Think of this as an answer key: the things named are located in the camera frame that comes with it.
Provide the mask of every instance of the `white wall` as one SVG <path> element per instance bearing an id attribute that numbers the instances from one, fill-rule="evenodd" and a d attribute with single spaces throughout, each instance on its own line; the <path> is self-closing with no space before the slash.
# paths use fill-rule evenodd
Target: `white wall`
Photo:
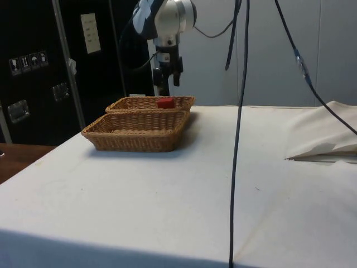
<path id="1" fill-rule="evenodd" d="M 322 0 L 317 87 L 325 101 L 357 105 L 356 15 L 356 0 Z"/>
<path id="2" fill-rule="evenodd" d="M 197 7 L 197 27 L 209 35 L 220 32 L 232 19 L 233 0 L 193 0 Z M 181 35 L 180 54 L 184 62 L 181 86 L 171 83 L 171 95 L 194 95 L 198 105 L 236 104 L 238 100 L 237 47 L 231 66 L 224 70 L 230 31 L 208 39 L 196 30 Z"/>
<path id="3" fill-rule="evenodd" d="M 207 34 L 221 31 L 233 16 L 234 0 L 193 0 L 197 26 Z M 312 82 L 326 100 L 357 104 L 357 1 L 279 0 L 292 37 L 309 68 Z M 181 35 L 184 60 L 181 86 L 174 95 L 195 95 L 200 105 L 237 104 L 243 72 L 245 0 L 238 18 L 229 71 L 224 70 L 230 31 L 207 39 L 193 30 Z M 251 0 L 246 105 L 314 106 L 295 63 L 274 0 Z"/>
<path id="4" fill-rule="evenodd" d="M 243 72 L 246 1 L 238 20 L 238 70 Z M 320 0 L 279 0 L 291 35 L 316 84 Z M 251 0 L 246 105 L 313 106 L 274 0 Z"/>

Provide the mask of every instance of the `metal frame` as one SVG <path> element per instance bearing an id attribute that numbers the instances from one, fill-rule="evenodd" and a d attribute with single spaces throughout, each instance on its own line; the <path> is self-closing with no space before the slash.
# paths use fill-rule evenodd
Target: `metal frame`
<path id="1" fill-rule="evenodd" d="M 4 112 L 3 112 L 3 109 L 2 109 L 1 102 L 0 102 L 0 128 L 2 130 L 2 133 L 4 135 L 6 143 L 12 143 L 11 136 L 10 136 L 10 131 L 9 131 L 9 129 L 7 127 L 7 124 L 6 124 L 6 120 L 5 120 L 5 116 L 4 116 Z"/>
<path id="2" fill-rule="evenodd" d="M 69 82 L 70 82 L 70 87 L 71 87 L 71 90 L 72 90 L 74 104 L 76 106 L 79 126 L 80 126 L 81 129 L 83 129 L 85 127 L 84 115 L 83 115 L 83 110 L 82 110 L 82 106 L 81 106 L 81 103 L 80 103 L 77 83 L 76 83 L 75 77 L 74 77 L 74 75 L 73 75 L 73 73 L 72 73 L 72 71 L 70 69 L 70 65 L 69 65 L 69 60 L 71 58 L 71 55 L 69 53 L 67 37 L 66 37 L 65 27 L 63 25 L 63 19 L 62 19 L 59 0 L 52 0 L 52 5 L 54 7 L 57 28 L 58 28 L 58 32 L 59 32 L 59 35 L 60 35 L 63 55 L 64 55 L 65 61 L 66 61 L 67 75 L 68 75 L 68 79 L 69 79 Z"/>

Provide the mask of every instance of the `table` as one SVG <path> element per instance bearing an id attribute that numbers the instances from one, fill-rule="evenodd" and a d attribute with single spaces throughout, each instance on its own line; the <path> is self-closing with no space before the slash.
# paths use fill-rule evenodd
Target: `table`
<path id="1" fill-rule="evenodd" d="M 0 143 L 0 150 L 5 153 L 4 156 L 0 157 L 0 184 L 54 148 L 52 146 Z"/>
<path id="2" fill-rule="evenodd" d="M 243 109 L 240 268 L 355 267 L 357 167 L 283 159 L 305 109 Z M 0 267 L 227 267 L 235 107 L 193 107 L 177 151 L 98 152 L 76 135 L 0 185 Z"/>

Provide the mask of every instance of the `sticker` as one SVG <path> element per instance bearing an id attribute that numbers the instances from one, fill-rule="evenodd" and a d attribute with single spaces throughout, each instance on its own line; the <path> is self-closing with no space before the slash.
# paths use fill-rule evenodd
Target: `sticker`
<path id="1" fill-rule="evenodd" d="M 18 58 L 9 60 L 9 64 L 10 64 L 10 69 L 11 69 L 11 73 L 13 76 L 22 73 L 21 67 L 20 67 L 20 61 L 18 60 Z"/>
<path id="2" fill-rule="evenodd" d="M 97 21 L 95 13 L 80 15 L 84 33 L 85 46 L 87 53 L 93 53 L 101 50 L 98 36 Z"/>
<path id="3" fill-rule="evenodd" d="M 30 61 L 28 55 L 20 57 L 20 65 L 23 73 L 31 71 Z"/>
<path id="4" fill-rule="evenodd" d="M 158 53 L 157 61 L 161 63 L 169 63 L 170 62 L 170 53 Z"/>
<path id="5" fill-rule="evenodd" d="M 30 63 L 32 70 L 36 70 L 40 67 L 40 58 L 37 53 L 30 54 Z"/>
<path id="6" fill-rule="evenodd" d="M 40 65 L 41 65 L 42 67 L 48 66 L 49 60 L 48 60 L 48 58 L 47 58 L 47 53 L 46 53 L 45 51 L 40 51 L 40 52 L 38 53 L 38 55 L 39 55 L 39 57 L 40 57 Z"/>

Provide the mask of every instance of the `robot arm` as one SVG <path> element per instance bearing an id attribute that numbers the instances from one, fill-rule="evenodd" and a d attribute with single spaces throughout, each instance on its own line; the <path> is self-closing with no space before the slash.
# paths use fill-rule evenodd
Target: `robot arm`
<path id="1" fill-rule="evenodd" d="M 171 74 L 173 84 L 180 85 L 183 72 L 180 33 L 192 29 L 196 19 L 196 7 L 191 0 L 140 0 L 134 10 L 135 30 L 144 39 L 153 39 L 158 51 L 160 66 L 153 71 L 153 82 L 160 95 L 170 95 L 168 77 Z"/>

